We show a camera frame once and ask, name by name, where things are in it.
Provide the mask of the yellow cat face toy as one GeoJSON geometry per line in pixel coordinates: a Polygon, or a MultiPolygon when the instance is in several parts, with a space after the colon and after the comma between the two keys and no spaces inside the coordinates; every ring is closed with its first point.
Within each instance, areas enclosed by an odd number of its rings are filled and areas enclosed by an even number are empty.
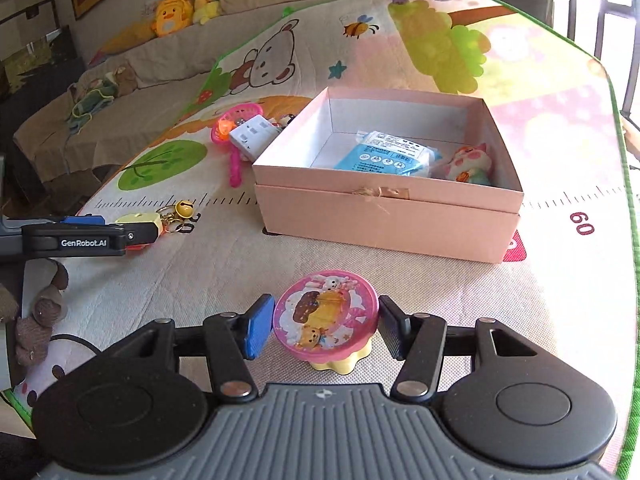
{"type": "Polygon", "coordinates": [[[164,232],[162,218],[158,212],[134,212],[115,221],[123,226],[126,234],[126,249],[141,250],[154,244],[164,232]]]}

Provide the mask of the gold bell keychain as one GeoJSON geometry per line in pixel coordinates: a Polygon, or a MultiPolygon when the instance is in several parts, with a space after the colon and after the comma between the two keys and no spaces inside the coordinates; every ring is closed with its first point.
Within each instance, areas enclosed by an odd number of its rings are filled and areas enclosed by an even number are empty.
{"type": "Polygon", "coordinates": [[[178,200],[157,209],[164,233],[179,231],[194,215],[194,203],[190,200],[178,200]]]}

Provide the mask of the pink lid yellow cup toy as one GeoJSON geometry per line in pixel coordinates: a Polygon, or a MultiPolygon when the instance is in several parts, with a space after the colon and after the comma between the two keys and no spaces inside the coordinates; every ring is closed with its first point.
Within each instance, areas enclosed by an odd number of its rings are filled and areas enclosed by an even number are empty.
{"type": "Polygon", "coordinates": [[[273,333],[314,370],[350,374],[372,350],[378,294],[362,276],[324,270],[300,278],[280,297],[273,333]]]}

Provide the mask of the white grey rectangular box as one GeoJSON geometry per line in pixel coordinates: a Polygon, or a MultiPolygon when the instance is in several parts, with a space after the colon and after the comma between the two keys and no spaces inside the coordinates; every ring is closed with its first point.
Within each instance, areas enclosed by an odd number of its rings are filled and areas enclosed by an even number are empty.
{"type": "Polygon", "coordinates": [[[281,129],[262,115],[256,115],[230,132],[230,142],[240,153],[254,162],[280,134],[281,129]]]}

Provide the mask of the blue face mask packet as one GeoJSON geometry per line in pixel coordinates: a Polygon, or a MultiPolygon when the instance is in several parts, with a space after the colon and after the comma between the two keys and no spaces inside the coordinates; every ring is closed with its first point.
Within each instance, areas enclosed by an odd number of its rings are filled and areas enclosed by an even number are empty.
{"type": "Polygon", "coordinates": [[[336,170],[413,176],[430,174],[442,158],[437,148],[401,136],[371,131],[356,134],[356,145],[334,166],[336,170]]]}

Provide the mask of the beige sofa cover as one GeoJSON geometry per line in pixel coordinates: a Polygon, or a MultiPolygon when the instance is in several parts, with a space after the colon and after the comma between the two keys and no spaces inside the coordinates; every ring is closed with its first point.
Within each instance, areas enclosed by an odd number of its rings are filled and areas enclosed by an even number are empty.
{"type": "Polygon", "coordinates": [[[285,9],[312,4],[304,0],[223,15],[109,58],[83,73],[77,87],[83,89],[111,70],[127,66],[137,77],[133,92],[116,98],[73,134],[67,117],[74,102],[66,91],[23,122],[13,136],[13,146],[42,183],[121,165],[182,116],[224,54],[279,21],[285,9]]]}

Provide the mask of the cartoon play mat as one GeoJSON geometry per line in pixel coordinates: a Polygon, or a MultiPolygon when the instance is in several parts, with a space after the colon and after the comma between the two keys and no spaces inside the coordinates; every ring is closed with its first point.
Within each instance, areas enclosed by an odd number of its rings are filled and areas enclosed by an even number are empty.
{"type": "Polygon", "coordinates": [[[570,40],[295,11],[78,216],[2,224],[2,477],[637,478],[638,243],[570,40]]]}

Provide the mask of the yellow banana plush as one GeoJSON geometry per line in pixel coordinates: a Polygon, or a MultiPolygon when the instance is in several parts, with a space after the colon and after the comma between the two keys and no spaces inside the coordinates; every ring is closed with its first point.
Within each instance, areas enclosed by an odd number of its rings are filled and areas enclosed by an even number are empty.
{"type": "Polygon", "coordinates": [[[155,37],[155,30],[150,22],[135,22],[102,44],[99,52],[104,55],[116,55],[145,44],[155,37]]]}

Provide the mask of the black haired doll figurine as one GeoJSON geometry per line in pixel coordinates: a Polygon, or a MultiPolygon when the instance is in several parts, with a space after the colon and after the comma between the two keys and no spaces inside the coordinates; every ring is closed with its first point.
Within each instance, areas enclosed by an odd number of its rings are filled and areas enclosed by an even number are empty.
{"type": "Polygon", "coordinates": [[[294,119],[295,119],[296,115],[295,114],[286,114],[283,115],[279,118],[277,118],[273,125],[275,125],[276,127],[278,127],[279,129],[284,129],[286,128],[294,119]]]}

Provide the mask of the pink cardboard box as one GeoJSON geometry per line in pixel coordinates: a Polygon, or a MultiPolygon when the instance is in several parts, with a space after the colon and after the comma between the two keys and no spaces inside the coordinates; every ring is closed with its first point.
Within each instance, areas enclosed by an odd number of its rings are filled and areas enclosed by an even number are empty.
{"type": "Polygon", "coordinates": [[[486,103],[472,96],[396,89],[322,90],[254,162],[271,233],[414,254],[499,263],[518,227],[523,190],[486,103]],[[344,171],[360,132],[437,148],[484,146],[488,185],[344,171]]]}

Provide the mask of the yellow duck plush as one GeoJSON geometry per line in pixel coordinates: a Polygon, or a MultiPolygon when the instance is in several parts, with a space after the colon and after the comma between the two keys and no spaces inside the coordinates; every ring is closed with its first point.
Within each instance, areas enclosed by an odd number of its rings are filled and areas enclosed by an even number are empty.
{"type": "Polygon", "coordinates": [[[193,6],[190,0],[160,0],[152,23],[157,37],[165,37],[192,24],[193,6]]]}

